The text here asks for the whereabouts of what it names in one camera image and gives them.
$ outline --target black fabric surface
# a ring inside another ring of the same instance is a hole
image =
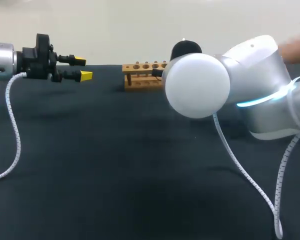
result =
[[[123,91],[120,66],[94,80],[24,79],[11,102],[21,158],[0,180],[0,240],[272,240],[273,215],[224,149],[212,118],[174,112],[163,92]],[[292,77],[300,65],[289,66]],[[0,173],[16,141],[0,82]],[[238,160],[274,200],[291,137],[253,138],[236,109],[219,112]],[[300,142],[284,176],[284,239],[300,240]]]

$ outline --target coiled cable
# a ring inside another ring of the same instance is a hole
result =
[[[275,216],[275,207],[273,205],[273,203],[271,202],[271,200],[269,199],[269,197],[267,196],[267,194],[261,189],[261,187],[252,179],[252,177],[247,173],[247,171],[241,166],[241,164],[239,163],[239,161],[237,160],[236,156],[234,155],[234,153],[232,152],[224,133],[221,130],[220,124],[219,124],[219,120],[218,120],[218,116],[216,113],[213,114],[213,121],[214,121],[214,125],[215,128],[221,138],[221,141],[223,143],[223,145],[225,146],[225,149],[227,150],[227,152],[229,153],[231,159],[233,160],[234,164],[238,167],[238,169],[240,170],[240,172],[246,177],[246,179],[255,187],[255,189],[261,194],[261,196],[264,198],[264,200],[266,201],[266,203],[269,205],[273,216]],[[282,226],[281,226],[281,222],[280,219],[278,218],[278,231],[281,233],[282,235]]]
[[[19,158],[20,158],[21,140],[20,140],[20,135],[19,135],[17,123],[15,120],[15,116],[14,116],[14,113],[12,112],[12,108],[11,108],[10,89],[11,89],[12,84],[15,82],[15,80],[20,79],[20,78],[26,78],[26,77],[27,77],[27,74],[25,72],[21,72],[17,75],[14,75],[8,82],[6,89],[5,89],[5,102],[6,102],[6,106],[8,109],[8,113],[10,116],[10,120],[12,123],[13,131],[14,131],[15,139],[16,139],[16,154],[15,154],[15,158],[14,158],[14,161],[12,162],[11,166],[6,171],[4,171],[3,173],[0,174],[0,179],[7,176],[16,167],[16,165],[19,161]]]

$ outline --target white spiral cable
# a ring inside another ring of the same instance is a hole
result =
[[[6,106],[8,108],[8,113],[10,116],[10,120],[12,123],[13,131],[14,131],[15,139],[16,139],[16,154],[15,154],[15,158],[14,158],[12,165],[6,171],[4,171],[3,173],[0,174],[0,179],[7,176],[16,167],[16,165],[19,161],[19,158],[20,158],[21,140],[20,140],[17,123],[16,123],[16,120],[14,117],[14,113],[12,112],[12,108],[11,108],[11,104],[10,104],[10,89],[15,80],[20,79],[20,78],[26,78],[26,77],[27,77],[27,74],[25,72],[14,75],[8,82],[6,89],[5,89],[5,102],[6,102]]]
[[[223,145],[225,146],[225,149],[227,150],[227,152],[229,153],[230,157],[232,158],[234,164],[238,167],[238,169],[240,170],[240,172],[246,177],[246,179],[255,187],[255,189],[261,194],[261,196],[264,198],[264,200],[266,201],[266,203],[269,205],[273,216],[275,216],[275,207],[273,205],[273,203],[271,202],[271,200],[269,199],[269,197],[266,195],[266,193],[261,189],[261,187],[252,179],[252,177],[246,172],[246,170],[241,166],[241,164],[239,163],[239,161],[237,160],[236,156],[234,155],[234,153],[232,152],[225,136],[224,133],[221,130],[220,124],[219,124],[219,120],[218,120],[218,116],[216,113],[213,114],[213,120],[214,120],[214,124],[215,124],[215,128],[217,130],[217,132],[219,133],[219,136],[221,138],[221,141],[223,143]],[[281,226],[281,222],[278,219],[278,230],[280,231],[281,235],[282,235],[282,226]]]
[[[282,182],[284,180],[284,174],[285,174],[286,165],[289,156],[292,150],[294,149],[294,147],[296,146],[297,142],[299,141],[299,139],[300,139],[300,133],[294,136],[294,138],[291,140],[290,144],[286,148],[280,163],[278,177],[276,179],[275,198],[274,198],[274,230],[275,230],[275,235],[278,239],[282,239],[283,237],[282,229],[279,227]]]

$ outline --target silver robotic arm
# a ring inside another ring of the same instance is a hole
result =
[[[92,72],[60,71],[57,69],[57,62],[70,66],[86,65],[86,60],[81,57],[57,55],[46,34],[37,34],[35,47],[23,47],[22,51],[16,51],[10,43],[0,42],[0,81],[8,81],[20,73],[24,73],[29,79],[50,79],[58,83],[63,79],[76,82],[92,79]]]
[[[162,81],[170,105],[186,117],[204,118],[236,104],[258,139],[300,133],[300,81],[291,80],[271,36],[247,40],[220,57],[175,57]]]

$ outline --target test tube rack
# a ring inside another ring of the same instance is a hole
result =
[[[123,64],[124,90],[142,91],[162,89],[161,77],[151,76],[153,69],[164,70],[167,62]]]

